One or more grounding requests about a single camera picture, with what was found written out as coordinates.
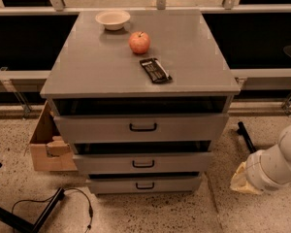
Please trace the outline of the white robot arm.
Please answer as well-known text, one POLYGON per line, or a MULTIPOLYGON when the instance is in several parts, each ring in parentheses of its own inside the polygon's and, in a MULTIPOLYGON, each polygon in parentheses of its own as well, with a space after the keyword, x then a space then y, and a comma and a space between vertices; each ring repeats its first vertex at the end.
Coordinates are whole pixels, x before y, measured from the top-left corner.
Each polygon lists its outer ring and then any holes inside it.
POLYGON ((267 150, 252 153, 242 162, 230 188, 240 193, 262 194, 291 184, 291 125, 284 128, 277 143, 267 150))

